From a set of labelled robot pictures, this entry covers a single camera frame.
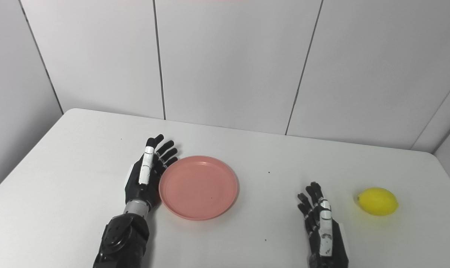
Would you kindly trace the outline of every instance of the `white table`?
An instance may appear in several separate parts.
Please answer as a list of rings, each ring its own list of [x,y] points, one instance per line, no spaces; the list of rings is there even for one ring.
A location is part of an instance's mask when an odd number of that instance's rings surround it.
[[[431,154],[80,109],[0,185],[0,267],[92,267],[104,226],[123,211],[127,170],[159,133],[179,144],[181,157],[227,163],[240,187],[234,206],[208,221],[161,205],[148,217],[144,267],[307,267],[296,194],[311,181],[345,228],[350,267],[450,267],[450,179]],[[281,150],[270,157],[275,145]],[[370,186],[392,191],[399,209],[363,212],[354,197]]]

